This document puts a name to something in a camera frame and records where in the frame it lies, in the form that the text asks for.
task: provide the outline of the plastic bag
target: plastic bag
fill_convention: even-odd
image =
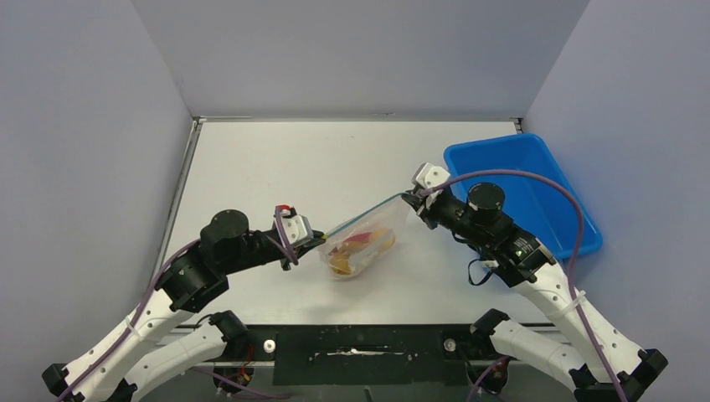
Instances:
[[[335,278],[359,275],[393,248],[411,209],[399,195],[331,230],[319,252]]]

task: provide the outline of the gray wall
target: gray wall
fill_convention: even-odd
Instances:
[[[524,127],[605,235],[589,299],[671,366],[644,401],[707,400],[710,2],[592,0]]]
[[[588,0],[133,0],[193,115],[520,117]]]
[[[190,117],[128,0],[0,1],[0,400],[136,304]]]

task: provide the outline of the screw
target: screw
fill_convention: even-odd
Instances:
[[[454,352],[456,350],[456,341],[449,338],[444,341],[444,349],[446,352]]]
[[[273,339],[266,339],[264,341],[264,352],[273,353],[276,350],[276,342]]]

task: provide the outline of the blue tray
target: blue tray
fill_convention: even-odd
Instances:
[[[486,169],[526,170],[551,178],[574,194],[548,146],[535,134],[516,134],[452,145],[444,151],[444,160],[452,177]],[[520,227],[536,235],[555,257],[563,259],[572,255],[577,218],[563,195],[544,183],[514,176],[473,178],[454,184],[451,190],[458,199],[466,200],[468,189],[479,182],[500,186],[506,193],[503,211]],[[582,212],[584,237],[579,250],[581,255],[598,250],[602,244],[601,233],[583,205]]]

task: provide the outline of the tabletop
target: tabletop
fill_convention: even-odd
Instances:
[[[244,212],[251,229],[270,229],[274,207],[289,204],[327,232],[412,188],[421,163],[445,166],[449,145],[515,133],[511,121],[206,121],[167,255],[223,209]],[[495,277],[469,285],[474,257],[412,212],[391,252],[360,276],[334,280],[312,251],[291,271],[271,263],[232,275],[229,290],[191,322],[230,309],[247,324],[467,323],[490,308],[519,322],[548,322]],[[475,279],[483,275],[471,269]]]

